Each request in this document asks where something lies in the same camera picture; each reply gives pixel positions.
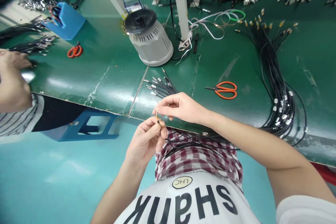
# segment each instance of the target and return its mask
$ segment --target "teal floor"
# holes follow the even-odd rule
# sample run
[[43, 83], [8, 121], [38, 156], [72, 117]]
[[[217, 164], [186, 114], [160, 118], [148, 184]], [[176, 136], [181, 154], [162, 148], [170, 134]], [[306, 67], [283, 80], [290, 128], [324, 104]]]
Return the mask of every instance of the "teal floor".
[[[41, 133], [0, 138], [0, 223], [89, 223], [116, 177], [141, 121], [119, 117], [115, 140], [55, 142]], [[274, 198], [266, 170], [245, 153], [243, 190], [263, 224], [275, 223]], [[152, 159], [139, 192], [154, 182]]]

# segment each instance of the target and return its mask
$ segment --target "checkered fabric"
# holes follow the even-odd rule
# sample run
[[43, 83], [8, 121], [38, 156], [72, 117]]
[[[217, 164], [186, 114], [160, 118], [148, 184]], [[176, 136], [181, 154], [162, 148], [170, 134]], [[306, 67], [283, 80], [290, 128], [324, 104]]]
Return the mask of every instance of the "checkered fabric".
[[[168, 135], [175, 131], [175, 129], [168, 128]], [[187, 136], [181, 136], [177, 132], [170, 139], [175, 137], [180, 137], [179, 140], [187, 138]], [[231, 143], [210, 142], [206, 139], [201, 140], [201, 142], [211, 144], [213, 151], [207, 148], [189, 146], [165, 158], [165, 155], [172, 150], [172, 147], [166, 142], [161, 152], [155, 154], [155, 180], [186, 172], [205, 170], [218, 177], [229, 178], [243, 191], [241, 185], [243, 181], [243, 168], [238, 161], [237, 151], [218, 149], [218, 147], [234, 149], [235, 146]]]

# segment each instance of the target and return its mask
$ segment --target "black lid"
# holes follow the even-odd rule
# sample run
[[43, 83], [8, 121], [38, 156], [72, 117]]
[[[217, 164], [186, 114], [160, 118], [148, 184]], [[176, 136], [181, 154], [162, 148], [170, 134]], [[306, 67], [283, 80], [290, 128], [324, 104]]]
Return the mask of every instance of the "black lid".
[[156, 21], [156, 13], [150, 9], [137, 10], [124, 20], [124, 27], [128, 33], [142, 33]]

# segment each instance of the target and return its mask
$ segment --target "hand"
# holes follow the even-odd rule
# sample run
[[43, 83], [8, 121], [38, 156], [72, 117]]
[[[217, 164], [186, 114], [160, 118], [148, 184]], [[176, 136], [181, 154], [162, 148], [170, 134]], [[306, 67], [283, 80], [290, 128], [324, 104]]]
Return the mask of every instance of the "hand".
[[183, 121], [197, 124], [202, 124], [202, 119], [209, 112], [209, 110], [195, 102], [185, 93], [167, 96], [158, 103], [153, 110], [153, 114], [155, 114], [155, 111], [159, 114], [169, 116], [170, 120], [173, 117], [177, 117]]
[[18, 70], [31, 67], [31, 63], [27, 60], [28, 54], [20, 52], [12, 52], [0, 49], [0, 65], [13, 66]]
[[141, 123], [126, 152], [126, 159], [140, 165], [147, 165], [156, 152], [162, 150], [168, 138], [168, 131], [164, 121], [156, 117], [150, 117]]

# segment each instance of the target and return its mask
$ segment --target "scissors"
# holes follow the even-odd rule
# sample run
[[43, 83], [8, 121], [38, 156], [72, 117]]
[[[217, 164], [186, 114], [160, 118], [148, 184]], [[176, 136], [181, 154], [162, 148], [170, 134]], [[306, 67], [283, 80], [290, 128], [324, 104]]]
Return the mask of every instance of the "scissors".
[[68, 57], [69, 58], [79, 57], [82, 54], [82, 52], [83, 48], [79, 45], [78, 41], [77, 44], [68, 51]]
[[[221, 85], [223, 85], [223, 84], [230, 84], [234, 88], [222, 87]], [[221, 97], [223, 99], [226, 99], [226, 100], [232, 100], [233, 98], [235, 98], [237, 96], [237, 92], [236, 92], [237, 86], [236, 86], [236, 84], [234, 84], [232, 82], [221, 82], [221, 83], [217, 84], [216, 87], [213, 87], [213, 88], [212, 87], [206, 87], [206, 89], [212, 89], [212, 90], [214, 90], [215, 93], [219, 97]], [[233, 96], [232, 97], [225, 97], [225, 96], [223, 96], [223, 95], [220, 94], [221, 92], [233, 93]]]

